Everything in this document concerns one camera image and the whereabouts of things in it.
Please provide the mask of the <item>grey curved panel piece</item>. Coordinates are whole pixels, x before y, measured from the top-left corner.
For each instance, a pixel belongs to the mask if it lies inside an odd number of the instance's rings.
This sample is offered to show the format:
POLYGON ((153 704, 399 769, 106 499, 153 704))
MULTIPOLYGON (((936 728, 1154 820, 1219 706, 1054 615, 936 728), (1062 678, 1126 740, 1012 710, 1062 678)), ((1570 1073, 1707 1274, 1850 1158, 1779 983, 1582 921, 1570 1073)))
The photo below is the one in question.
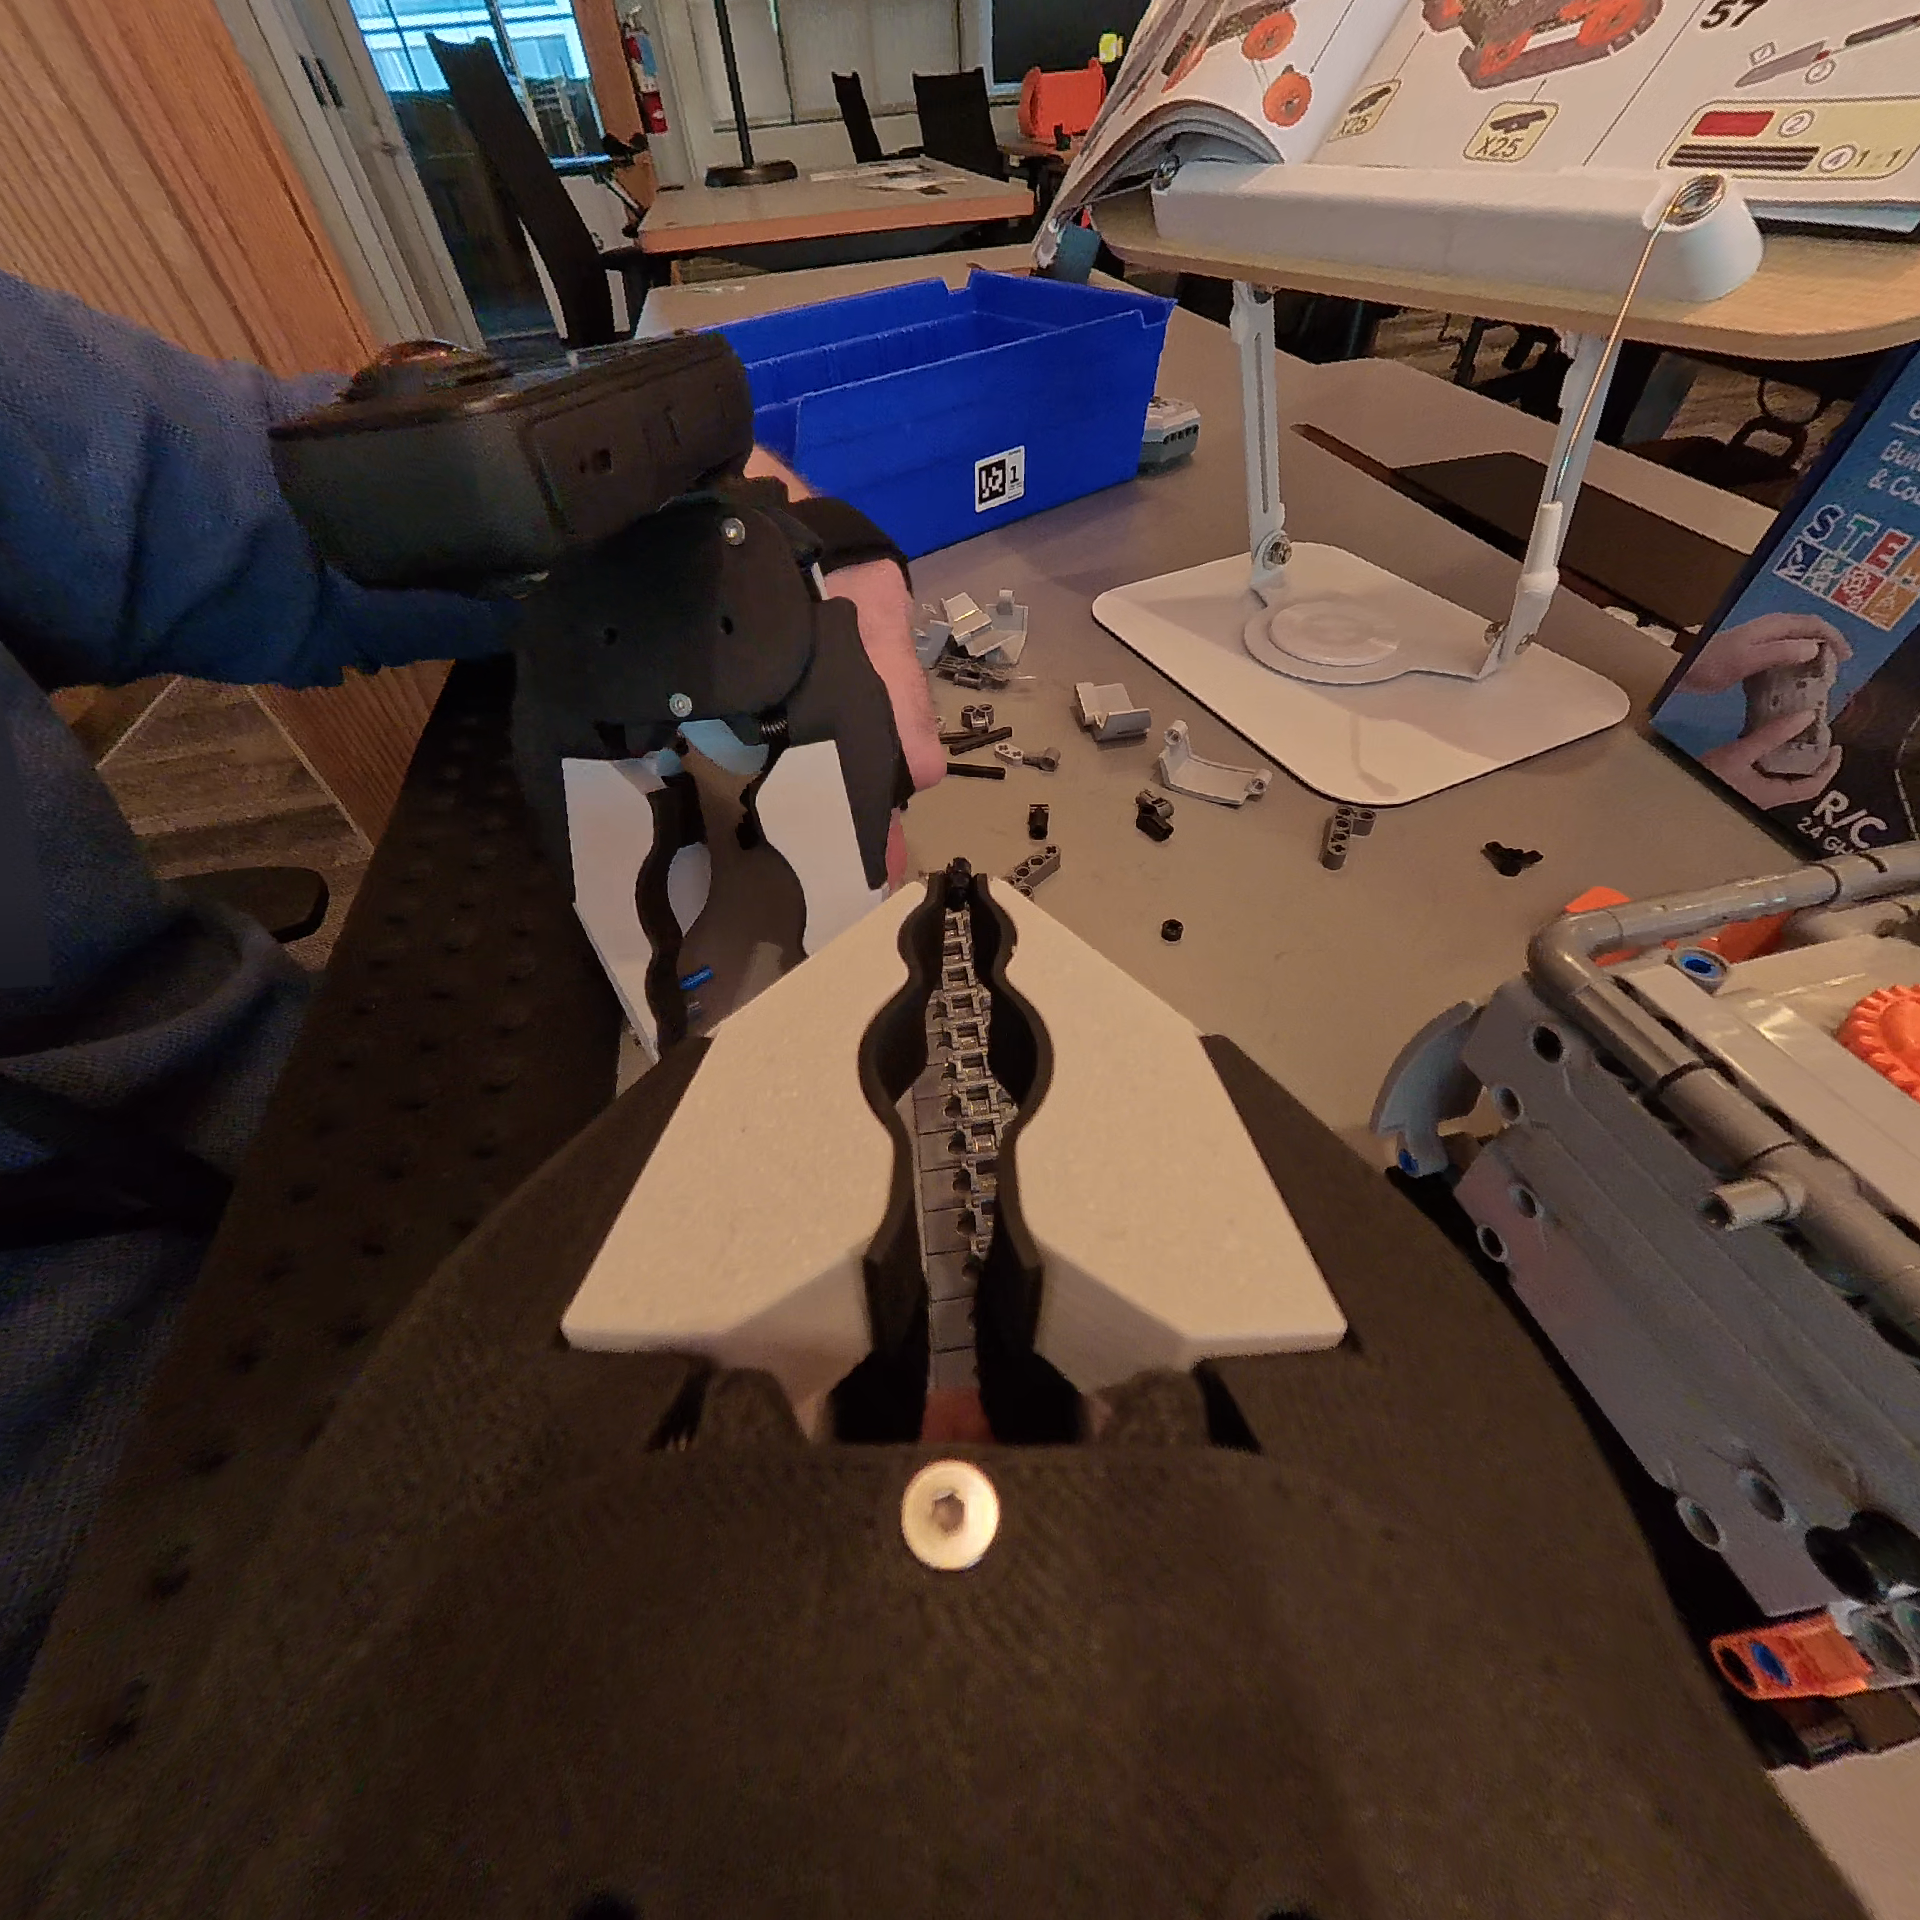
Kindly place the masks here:
POLYGON ((1168 794, 1225 809, 1260 802, 1275 782, 1272 770, 1264 766, 1238 766, 1198 755, 1186 723, 1164 728, 1154 779, 1168 794))

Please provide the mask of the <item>instruction booklet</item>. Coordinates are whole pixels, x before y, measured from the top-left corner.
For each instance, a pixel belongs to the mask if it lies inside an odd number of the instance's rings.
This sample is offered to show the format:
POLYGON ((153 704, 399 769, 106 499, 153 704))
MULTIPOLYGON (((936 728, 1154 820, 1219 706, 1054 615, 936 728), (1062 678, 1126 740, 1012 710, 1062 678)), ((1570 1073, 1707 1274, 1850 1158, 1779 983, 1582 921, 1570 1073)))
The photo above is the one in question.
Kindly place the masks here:
POLYGON ((1047 227, 1166 156, 1710 172, 1771 228, 1916 238, 1919 7, 1154 4, 1047 227))

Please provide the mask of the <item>black office chair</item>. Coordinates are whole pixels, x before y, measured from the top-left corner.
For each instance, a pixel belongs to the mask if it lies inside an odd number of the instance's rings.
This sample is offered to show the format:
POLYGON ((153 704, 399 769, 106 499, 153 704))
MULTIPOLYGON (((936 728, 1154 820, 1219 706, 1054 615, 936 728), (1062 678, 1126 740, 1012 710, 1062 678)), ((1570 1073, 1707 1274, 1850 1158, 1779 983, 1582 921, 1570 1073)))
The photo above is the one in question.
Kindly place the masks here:
POLYGON ((645 250, 638 245, 602 249, 594 240, 492 45, 440 36, 428 36, 427 45, 559 299, 567 347, 602 349, 630 338, 652 284, 645 250))

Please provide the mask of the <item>person's left hand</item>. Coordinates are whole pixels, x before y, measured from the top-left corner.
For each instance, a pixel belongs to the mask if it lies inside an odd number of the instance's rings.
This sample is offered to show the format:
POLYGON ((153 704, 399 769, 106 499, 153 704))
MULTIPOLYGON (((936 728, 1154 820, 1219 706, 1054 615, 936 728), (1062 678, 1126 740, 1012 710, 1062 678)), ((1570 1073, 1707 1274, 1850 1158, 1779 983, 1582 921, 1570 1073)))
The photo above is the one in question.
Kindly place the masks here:
POLYGON ((884 686, 898 740, 898 756, 869 752, 855 742, 851 769, 857 782, 875 785, 886 775, 888 793, 921 797, 948 776, 948 752, 941 742, 941 716, 932 700, 926 670, 921 664, 913 634, 916 612, 914 593, 907 574, 891 559, 826 569, 816 565, 815 580, 824 600, 838 598, 855 609, 860 645, 884 686))

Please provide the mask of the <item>black axle rod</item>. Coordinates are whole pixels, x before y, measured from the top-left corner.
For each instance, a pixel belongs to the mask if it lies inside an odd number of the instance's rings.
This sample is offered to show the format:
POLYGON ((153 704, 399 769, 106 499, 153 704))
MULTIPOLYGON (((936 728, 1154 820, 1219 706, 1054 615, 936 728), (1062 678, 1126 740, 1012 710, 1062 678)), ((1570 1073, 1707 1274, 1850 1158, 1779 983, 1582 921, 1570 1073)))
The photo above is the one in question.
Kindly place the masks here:
POLYGON ((1062 765, 1057 747, 1025 747, 1012 727, 996 721, 996 709, 976 702, 963 709, 956 728, 936 734, 946 775, 956 781, 1002 782, 1011 772, 1054 775, 1062 765))

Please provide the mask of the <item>grey toy robot vehicle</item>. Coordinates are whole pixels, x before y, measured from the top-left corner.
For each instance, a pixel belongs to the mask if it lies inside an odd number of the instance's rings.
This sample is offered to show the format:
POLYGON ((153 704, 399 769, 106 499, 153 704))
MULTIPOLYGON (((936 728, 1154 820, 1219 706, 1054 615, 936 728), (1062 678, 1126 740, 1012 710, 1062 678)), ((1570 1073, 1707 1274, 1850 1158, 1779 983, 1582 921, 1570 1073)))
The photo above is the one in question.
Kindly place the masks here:
POLYGON ((1575 1386, 1766 1764, 1916 1747, 1919 851, 1549 923, 1370 1126, 1575 1386))

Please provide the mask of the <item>black dimpled mat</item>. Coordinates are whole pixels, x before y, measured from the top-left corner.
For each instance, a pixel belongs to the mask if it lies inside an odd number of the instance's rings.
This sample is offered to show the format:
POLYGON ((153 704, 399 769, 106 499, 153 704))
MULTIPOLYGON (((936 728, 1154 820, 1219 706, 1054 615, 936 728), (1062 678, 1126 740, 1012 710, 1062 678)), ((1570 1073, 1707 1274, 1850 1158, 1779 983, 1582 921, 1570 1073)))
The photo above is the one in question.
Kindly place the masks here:
POLYGON ((457 666, 5 1744, 5 1917, 178 1913, 491 1473, 439 1277, 612 1104, 614 990, 457 666))

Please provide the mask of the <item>robot kit box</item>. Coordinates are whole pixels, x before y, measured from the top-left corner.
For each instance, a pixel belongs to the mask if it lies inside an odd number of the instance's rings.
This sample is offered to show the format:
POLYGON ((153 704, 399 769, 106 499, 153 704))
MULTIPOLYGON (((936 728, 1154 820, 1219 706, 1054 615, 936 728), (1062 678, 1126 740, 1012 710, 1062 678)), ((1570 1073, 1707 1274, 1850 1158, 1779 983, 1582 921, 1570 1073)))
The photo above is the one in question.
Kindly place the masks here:
POLYGON ((1810 857, 1916 841, 1916 347, 1893 353, 1836 427, 1648 730, 1810 857))

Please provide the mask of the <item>wooden meeting table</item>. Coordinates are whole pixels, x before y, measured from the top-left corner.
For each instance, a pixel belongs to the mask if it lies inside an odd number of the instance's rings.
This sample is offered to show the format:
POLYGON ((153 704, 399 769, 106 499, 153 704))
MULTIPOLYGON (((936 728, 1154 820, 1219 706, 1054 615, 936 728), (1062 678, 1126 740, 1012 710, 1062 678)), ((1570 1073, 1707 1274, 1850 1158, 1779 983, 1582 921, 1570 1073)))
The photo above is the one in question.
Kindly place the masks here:
POLYGON ((649 258, 729 257, 745 249, 1020 223, 1035 196, 932 158, 869 162, 789 181, 661 188, 636 233, 649 258))

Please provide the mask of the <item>orange chair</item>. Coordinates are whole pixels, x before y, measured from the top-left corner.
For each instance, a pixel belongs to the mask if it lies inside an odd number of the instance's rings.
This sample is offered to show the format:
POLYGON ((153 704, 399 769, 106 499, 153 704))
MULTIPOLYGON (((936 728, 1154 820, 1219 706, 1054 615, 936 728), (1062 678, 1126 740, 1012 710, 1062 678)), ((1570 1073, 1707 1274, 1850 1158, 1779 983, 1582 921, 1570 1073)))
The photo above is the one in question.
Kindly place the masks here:
POLYGON ((1057 151, 1090 133, 1109 98, 1109 72, 1092 59, 1078 67, 1031 67, 1020 80, 1020 139, 1057 151))

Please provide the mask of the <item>white book stand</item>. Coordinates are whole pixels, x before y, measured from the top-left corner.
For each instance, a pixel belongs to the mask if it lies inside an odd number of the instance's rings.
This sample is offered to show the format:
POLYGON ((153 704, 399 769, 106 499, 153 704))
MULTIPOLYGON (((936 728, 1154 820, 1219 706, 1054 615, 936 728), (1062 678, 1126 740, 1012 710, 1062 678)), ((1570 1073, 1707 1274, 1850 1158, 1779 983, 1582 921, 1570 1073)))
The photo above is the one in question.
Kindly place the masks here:
POLYGON ((1641 295, 1714 303, 1745 287, 1764 238, 1714 171, 1570 172, 1480 182, 1462 171, 1166 158, 1150 191, 1180 253, 1295 246, 1328 267, 1442 281, 1538 271, 1594 297, 1606 334, 1575 344, 1563 421, 1501 618, 1338 545, 1299 541, 1282 493, 1275 301, 1235 283, 1250 554, 1111 589, 1095 621, 1340 805, 1401 807, 1618 727, 1627 692, 1537 646, 1641 295))

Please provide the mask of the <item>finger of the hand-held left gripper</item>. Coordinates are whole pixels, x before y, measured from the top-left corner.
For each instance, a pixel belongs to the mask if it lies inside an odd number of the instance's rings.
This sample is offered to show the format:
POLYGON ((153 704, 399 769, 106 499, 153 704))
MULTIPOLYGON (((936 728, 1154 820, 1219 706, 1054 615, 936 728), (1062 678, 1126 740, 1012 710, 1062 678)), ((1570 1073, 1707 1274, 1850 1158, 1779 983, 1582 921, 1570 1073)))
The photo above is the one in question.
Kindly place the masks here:
POLYGON ((576 916, 647 1054, 685 1040, 685 944, 708 907, 700 787, 680 751, 562 763, 576 916))
POLYGON ((789 748, 757 791, 757 849, 723 835, 708 899, 708 1022, 829 949, 884 899, 871 881, 846 770, 831 740, 789 748))

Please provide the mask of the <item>blue plastic bin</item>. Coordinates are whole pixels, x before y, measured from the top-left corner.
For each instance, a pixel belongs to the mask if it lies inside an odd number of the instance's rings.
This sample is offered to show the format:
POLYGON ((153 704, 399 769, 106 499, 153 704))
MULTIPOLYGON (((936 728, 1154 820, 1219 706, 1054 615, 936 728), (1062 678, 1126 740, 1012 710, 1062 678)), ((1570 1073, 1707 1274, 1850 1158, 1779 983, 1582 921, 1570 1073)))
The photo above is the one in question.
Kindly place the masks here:
POLYGON ((718 332, 757 443, 922 561, 1133 483, 1172 310, 976 269, 718 332))

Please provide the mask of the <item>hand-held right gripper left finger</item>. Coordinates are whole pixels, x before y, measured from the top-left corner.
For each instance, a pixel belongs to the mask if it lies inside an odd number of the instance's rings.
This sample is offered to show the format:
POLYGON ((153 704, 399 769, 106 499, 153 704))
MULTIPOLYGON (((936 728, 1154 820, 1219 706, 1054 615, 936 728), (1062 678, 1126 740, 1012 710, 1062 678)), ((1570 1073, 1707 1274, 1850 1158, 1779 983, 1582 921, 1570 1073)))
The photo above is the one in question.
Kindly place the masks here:
POLYGON ((562 1314, 583 1352, 772 1376, 843 1437, 978 1439, 978 1391, 931 1386, 914 1148, 948 901, 905 887, 723 1021, 562 1314))

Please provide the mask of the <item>black floor lamp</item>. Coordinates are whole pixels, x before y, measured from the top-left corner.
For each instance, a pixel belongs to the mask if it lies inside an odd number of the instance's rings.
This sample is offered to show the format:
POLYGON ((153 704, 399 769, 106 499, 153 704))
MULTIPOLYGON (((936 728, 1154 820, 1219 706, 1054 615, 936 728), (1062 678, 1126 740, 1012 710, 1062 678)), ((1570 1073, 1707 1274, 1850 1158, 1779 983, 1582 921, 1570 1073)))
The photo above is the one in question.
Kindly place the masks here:
POLYGON ((748 112, 747 92, 743 85, 738 48, 733 33, 729 2, 712 2, 712 7, 714 7, 714 18, 716 18, 716 35, 723 46, 723 63, 724 63, 724 74, 729 85, 729 96, 733 105, 737 160, 712 162, 707 168, 705 186, 712 191, 720 191, 720 188, 751 188, 751 186, 797 182, 801 179, 801 168, 793 160, 789 158, 758 160, 757 158, 752 118, 748 112))

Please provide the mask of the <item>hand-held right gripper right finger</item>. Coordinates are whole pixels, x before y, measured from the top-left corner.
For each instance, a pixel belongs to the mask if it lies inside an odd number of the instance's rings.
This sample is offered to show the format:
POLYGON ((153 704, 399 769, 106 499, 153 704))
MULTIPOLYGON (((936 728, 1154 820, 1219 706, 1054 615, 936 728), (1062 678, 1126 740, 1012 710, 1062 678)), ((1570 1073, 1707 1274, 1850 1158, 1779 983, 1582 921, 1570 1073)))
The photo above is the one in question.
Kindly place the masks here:
POLYGON ((1210 1038, 1011 881, 968 885, 988 1068, 1014 1104, 974 1294, 1002 1442, 1072 1442, 1144 1375, 1348 1332, 1210 1038))

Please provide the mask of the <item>person's left forearm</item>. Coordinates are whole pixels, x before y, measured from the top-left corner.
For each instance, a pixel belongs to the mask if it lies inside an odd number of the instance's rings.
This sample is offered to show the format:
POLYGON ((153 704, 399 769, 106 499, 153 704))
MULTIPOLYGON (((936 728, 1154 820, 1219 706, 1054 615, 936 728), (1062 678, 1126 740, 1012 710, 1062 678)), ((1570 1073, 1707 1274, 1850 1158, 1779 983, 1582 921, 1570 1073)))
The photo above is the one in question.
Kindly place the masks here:
POLYGON ((151 676, 332 688, 505 653, 503 603, 360 589, 286 507, 271 431, 345 380, 205 358, 5 275, 5 706, 151 676))

